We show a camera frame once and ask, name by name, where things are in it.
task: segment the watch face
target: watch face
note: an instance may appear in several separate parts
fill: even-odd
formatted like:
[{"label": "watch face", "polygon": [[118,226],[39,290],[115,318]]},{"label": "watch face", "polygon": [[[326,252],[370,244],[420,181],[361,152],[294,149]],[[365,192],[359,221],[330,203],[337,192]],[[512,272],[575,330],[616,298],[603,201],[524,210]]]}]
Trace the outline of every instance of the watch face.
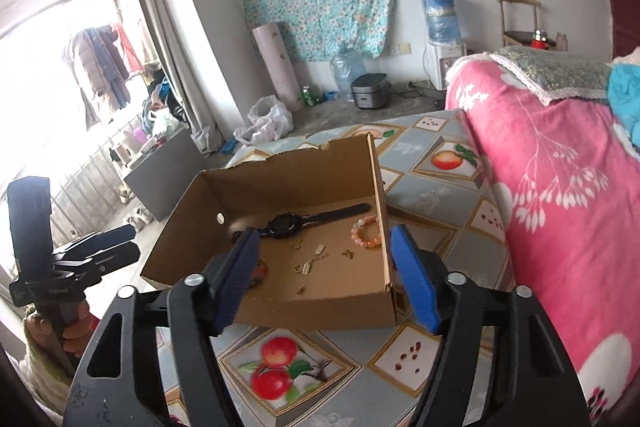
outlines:
[{"label": "watch face", "polygon": [[271,232],[280,234],[288,232],[294,223],[294,214],[280,214],[271,219],[269,228]]}]

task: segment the curtain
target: curtain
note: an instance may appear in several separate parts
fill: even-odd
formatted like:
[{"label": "curtain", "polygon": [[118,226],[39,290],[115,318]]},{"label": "curtain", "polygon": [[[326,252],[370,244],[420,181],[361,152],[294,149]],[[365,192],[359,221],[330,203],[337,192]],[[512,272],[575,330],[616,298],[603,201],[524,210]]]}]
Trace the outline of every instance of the curtain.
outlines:
[{"label": "curtain", "polygon": [[211,110],[193,74],[182,45],[176,34],[165,0],[140,0],[146,25],[160,62],[176,99],[184,107],[194,137],[206,138],[203,153],[218,150],[223,143],[222,133],[216,126]]}]

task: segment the brown cardboard box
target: brown cardboard box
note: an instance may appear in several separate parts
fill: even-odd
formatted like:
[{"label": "brown cardboard box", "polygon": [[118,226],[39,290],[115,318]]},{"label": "brown cardboard box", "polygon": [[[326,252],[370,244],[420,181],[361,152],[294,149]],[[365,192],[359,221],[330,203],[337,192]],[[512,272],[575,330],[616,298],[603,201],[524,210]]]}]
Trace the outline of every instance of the brown cardboard box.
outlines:
[{"label": "brown cardboard box", "polygon": [[[264,225],[285,212],[303,216],[367,202],[371,209],[362,216],[309,227],[286,239],[262,239],[260,259],[269,272],[245,294],[236,322],[307,330],[394,325],[382,187],[370,136],[203,171],[168,220],[141,275],[156,287],[172,285],[228,251],[234,230]],[[380,247],[366,249],[351,240],[353,223],[367,214],[382,218]],[[375,233],[372,225],[364,232],[365,237]],[[300,238],[301,248],[293,249],[291,243]],[[294,267],[313,259],[320,244],[329,255],[314,261],[309,275],[296,273]],[[347,249],[354,252],[352,259],[341,255]],[[300,285],[304,291],[296,295]]]}]

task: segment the beaded bracelet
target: beaded bracelet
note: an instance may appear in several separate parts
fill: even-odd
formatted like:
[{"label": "beaded bracelet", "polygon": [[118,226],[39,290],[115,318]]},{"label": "beaded bracelet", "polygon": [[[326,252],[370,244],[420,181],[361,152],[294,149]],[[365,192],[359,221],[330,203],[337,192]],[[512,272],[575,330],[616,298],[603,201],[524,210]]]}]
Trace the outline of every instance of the beaded bracelet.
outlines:
[{"label": "beaded bracelet", "polygon": [[382,239],[380,239],[380,234],[375,239],[363,239],[360,237],[360,230],[362,230],[369,223],[377,223],[378,216],[367,216],[360,218],[357,223],[353,225],[351,229],[351,238],[354,240],[356,245],[364,248],[375,248],[378,247],[382,243]]}]

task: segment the metal bolt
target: metal bolt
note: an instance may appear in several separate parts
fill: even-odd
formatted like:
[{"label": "metal bolt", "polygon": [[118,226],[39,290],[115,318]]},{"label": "metal bolt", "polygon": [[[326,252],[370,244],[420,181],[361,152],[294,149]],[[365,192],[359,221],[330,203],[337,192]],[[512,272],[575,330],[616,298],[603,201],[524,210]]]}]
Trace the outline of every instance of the metal bolt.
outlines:
[{"label": "metal bolt", "polygon": [[525,299],[528,299],[533,295],[531,288],[529,288],[528,286],[525,286],[524,284],[521,284],[520,286],[516,286],[516,293],[520,297],[523,297]]},{"label": "metal bolt", "polygon": [[456,286],[462,286],[466,282],[466,276],[460,272],[451,272],[447,275],[447,281]]},{"label": "metal bolt", "polygon": [[129,285],[123,286],[118,290],[118,297],[120,297],[121,299],[128,299],[135,292],[136,292],[136,289],[133,288],[133,286],[129,286]]},{"label": "metal bolt", "polygon": [[184,278],[184,283],[187,286],[199,286],[204,281],[204,275],[202,273],[192,273]]}]

